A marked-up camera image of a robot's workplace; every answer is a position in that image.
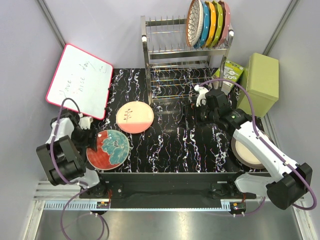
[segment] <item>light green bin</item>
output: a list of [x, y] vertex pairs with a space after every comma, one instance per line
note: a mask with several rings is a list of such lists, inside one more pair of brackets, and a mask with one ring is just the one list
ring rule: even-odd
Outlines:
[[[279, 60], [259, 53], [252, 54], [244, 69], [241, 85], [249, 93], [255, 115], [264, 117], [279, 99]], [[240, 91], [237, 108], [252, 114], [243, 91]]]

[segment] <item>stack of plates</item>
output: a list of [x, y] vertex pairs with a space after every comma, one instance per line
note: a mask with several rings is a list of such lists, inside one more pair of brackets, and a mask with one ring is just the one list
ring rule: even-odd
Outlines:
[[186, 19], [189, 47], [217, 47], [225, 42], [230, 26], [230, 9], [224, 1], [192, 0]]

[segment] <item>white wall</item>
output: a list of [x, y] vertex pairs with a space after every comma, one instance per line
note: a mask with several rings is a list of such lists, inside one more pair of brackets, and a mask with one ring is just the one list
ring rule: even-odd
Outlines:
[[[320, 1], [300, 1], [270, 56], [279, 59], [279, 101], [269, 111], [282, 150], [313, 168], [320, 200]], [[311, 212], [320, 236], [320, 206]]]
[[[191, 0], [46, 0], [68, 43], [115, 68], [144, 68], [140, 16], [187, 15]], [[262, 53], [290, 0], [228, 0], [235, 31], [229, 58]]]
[[62, 49], [36, 1], [2, 1], [0, 32], [0, 238], [18, 240], [45, 176], [36, 147], [58, 112], [45, 96]]

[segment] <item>red frame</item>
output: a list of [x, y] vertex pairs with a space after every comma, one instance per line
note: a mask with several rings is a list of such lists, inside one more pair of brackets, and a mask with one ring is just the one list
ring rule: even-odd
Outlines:
[[[60, 66], [61, 59], [62, 59], [62, 57], [64, 56], [65, 50], [66, 50], [66, 48], [67, 48], [68, 45], [70, 45], [70, 46], [72, 46], [72, 47], [74, 47], [74, 48], [76, 48], [76, 49], [79, 49], [79, 50], [81, 50], [82, 52], [85, 52], [86, 54], [89, 54], [89, 55], [91, 55], [92, 57], [94, 57], [94, 58], [96, 58], [96, 59], [99, 59], [99, 60], [105, 62], [106, 64], [109, 64], [109, 65], [111, 66], [111, 71], [113, 72], [113, 70], [114, 70], [114, 67], [113, 67], [110, 63], [108, 63], [107, 61], [101, 59], [100, 57], [97, 57], [97, 56], [95, 56], [95, 55], [92, 55], [91, 53], [89, 53], [89, 52], [87, 52], [87, 51], [84, 51], [84, 50], [82, 50], [81, 48], [79, 48], [79, 47], [77, 47], [77, 46], [75, 46], [75, 45], [72, 45], [72, 44], [70, 44], [70, 43], [66, 44], [66, 45], [64, 46], [62, 55], [61, 55], [61, 57], [60, 57], [58, 66], [57, 66], [56, 69], [55, 69], [53, 78], [52, 78], [51, 83], [50, 83], [50, 87], [49, 87], [49, 89], [48, 89], [48, 92], [46, 93], [46, 96], [45, 96], [45, 100], [46, 100], [48, 103], [53, 104], [53, 105], [56, 105], [56, 106], [59, 106], [59, 107], [61, 107], [61, 104], [57, 104], [57, 103], [54, 103], [54, 102], [49, 101], [49, 100], [48, 100], [48, 95], [49, 95], [49, 92], [50, 92], [52, 83], [54, 82], [54, 79], [55, 79], [55, 77], [56, 77], [58, 68], [59, 68], [59, 66]], [[110, 86], [111, 86], [112, 76], [113, 76], [113, 74], [111, 74], [111, 77], [110, 77], [109, 88], [110, 88]], [[108, 92], [107, 92], [107, 97], [106, 97], [106, 102], [105, 102], [105, 107], [107, 107], [107, 103], [108, 103], [108, 100], [109, 100], [109, 93], [110, 93], [110, 91], [108, 90]], [[71, 109], [71, 108], [69, 108], [69, 107], [65, 107], [65, 108], [66, 108], [66, 109], [69, 109], [69, 110], [72, 110], [72, 111], [74, 111], [74, 112], [76, 112], [76, 113], [78, 112], [77, 110]], [[84, 115], [93, 117], [93, 118], [98, 119], [98, 120], [103, 120], [103, 119], [105, 118], [105, 116], [106, 116], [106, 110], [104, 110], [104, 114], [103, 114], [103, 117], [102, 117], [102, 118], [97, 118], [97, 117], [95, 117], [95, 116], [88, 115], [88, 114], [84, 114]]]

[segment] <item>metal floor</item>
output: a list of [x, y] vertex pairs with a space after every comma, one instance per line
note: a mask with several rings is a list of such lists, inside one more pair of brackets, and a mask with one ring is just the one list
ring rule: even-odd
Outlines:
[[[248, 202], [248, 212], [258, 206]], [[85, 211], [67, 211], [67, 226]], [[36, 240], [65, 240], [60, 230], [61, 211], [44, 210]], [[110, 228], [110, 240], [302, 240], [293, 208], [283, 211], [266, 202], [254, 215], [213, 216], [207, 212], [127, 212], [110, 211], [103, 215]], [[93, 216], [80, 218], [66, 229], [72, 240], [95, 240], [102, 224]]]

